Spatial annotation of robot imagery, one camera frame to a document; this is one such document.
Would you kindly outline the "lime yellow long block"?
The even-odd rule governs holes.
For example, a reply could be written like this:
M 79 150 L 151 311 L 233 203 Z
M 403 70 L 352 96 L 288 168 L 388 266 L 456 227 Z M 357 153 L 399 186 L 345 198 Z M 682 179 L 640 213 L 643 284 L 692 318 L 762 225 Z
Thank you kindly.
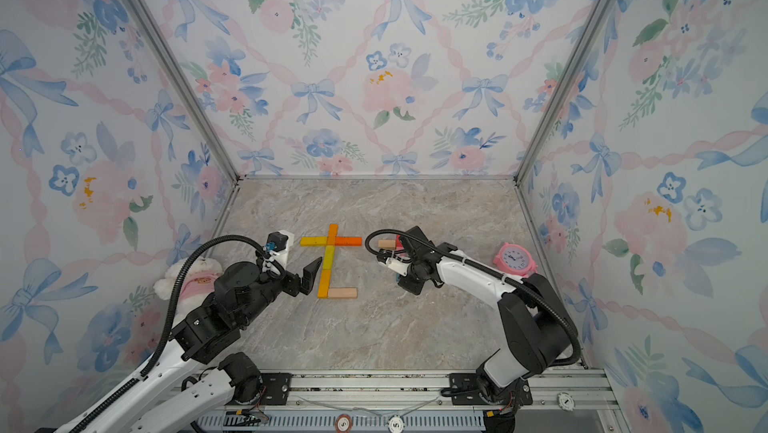
M 335 247 L 333 245 L 328 245 L 325 247 L 325 254 L 323 258 L 323 270 L 330 271 L 333 266 L 333 260 L 334 260 L 334 254 L 335 254 Z

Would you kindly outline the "golden yellow long block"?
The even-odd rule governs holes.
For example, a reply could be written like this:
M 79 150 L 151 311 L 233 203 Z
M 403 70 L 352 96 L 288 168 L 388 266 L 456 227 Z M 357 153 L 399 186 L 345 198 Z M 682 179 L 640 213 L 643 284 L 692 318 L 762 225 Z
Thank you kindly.
M 330 290 L 331 277 L 332 277 L 332 271 L 330 269 L 323 269 L 321 271 L 319 284 L 318 284 L 318 292 L 317 292 L 317 296 L 320 299 L 325 299 L 328 297 L 329 290 Z

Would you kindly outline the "beige long block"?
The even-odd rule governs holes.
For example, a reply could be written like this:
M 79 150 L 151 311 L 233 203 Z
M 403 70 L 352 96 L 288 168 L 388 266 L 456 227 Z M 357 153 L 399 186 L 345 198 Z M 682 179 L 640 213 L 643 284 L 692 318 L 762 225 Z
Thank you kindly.
M 358 290 L 354 287 L 333 287 L 328 289 L 328 299 L 356 299 Z

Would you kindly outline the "beige short block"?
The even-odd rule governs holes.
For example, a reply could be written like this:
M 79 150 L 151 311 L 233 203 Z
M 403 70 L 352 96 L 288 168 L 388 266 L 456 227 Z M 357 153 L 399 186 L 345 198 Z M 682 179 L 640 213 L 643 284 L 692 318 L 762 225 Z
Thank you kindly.
M 384 250 L 395 250 L 397 242 L 394 239 L 382 239 L 378 241 L 378 248 Z

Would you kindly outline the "red-orange long block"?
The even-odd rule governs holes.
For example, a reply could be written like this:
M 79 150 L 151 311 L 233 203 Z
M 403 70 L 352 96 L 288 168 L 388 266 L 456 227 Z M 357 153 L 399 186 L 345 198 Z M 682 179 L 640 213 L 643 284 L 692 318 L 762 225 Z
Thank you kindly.
M 363 244 L 361 237 L 337 237 L 335 239 L 335 245 L 337 247 L 359 247 Z

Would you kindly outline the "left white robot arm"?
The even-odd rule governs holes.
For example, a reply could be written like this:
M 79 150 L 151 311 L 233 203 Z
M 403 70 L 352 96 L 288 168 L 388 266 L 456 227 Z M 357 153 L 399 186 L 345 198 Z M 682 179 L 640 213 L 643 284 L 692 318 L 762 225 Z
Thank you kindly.
M 254 260 L 227 267 L 202 303 L 179 318 L 182 289 L 193 264 L 209 249 L 228 242 L 250 246 Z M 253 360 L 243 352 L 222 353 L 280 295 L 311 294 L 323 259 L 317 257 L 295 274 L 286 267 L 293 244 L 292 233 L 276 231 L 265 245 L 239 234 L 200 245 L 173 283 L 160 339 L 150 357 L 59 431 L 176 432 L 228 403 L 261 403 L 269 386 Z

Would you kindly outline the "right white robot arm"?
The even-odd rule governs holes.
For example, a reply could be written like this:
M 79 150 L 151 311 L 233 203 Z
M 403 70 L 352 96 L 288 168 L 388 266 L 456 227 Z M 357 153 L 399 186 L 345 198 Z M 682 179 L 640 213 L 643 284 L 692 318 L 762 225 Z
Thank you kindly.
M 550 281 L 532 265 L 526 276 L 508 273 L 469 257 L 453 244 L 434 243 L 417 226 L 407 231 L 375 230 L 363 245 L 398 274 L 397 284 L 405 291 L 418 296 L 428 283 L 455 287 L 499 317 L 498 349 L 477 367 L 468 386 L 449 386 L 443 396 L 472 396 L 504 406 L 522 396 L 529 378 L 582 359 L 575 323 Z

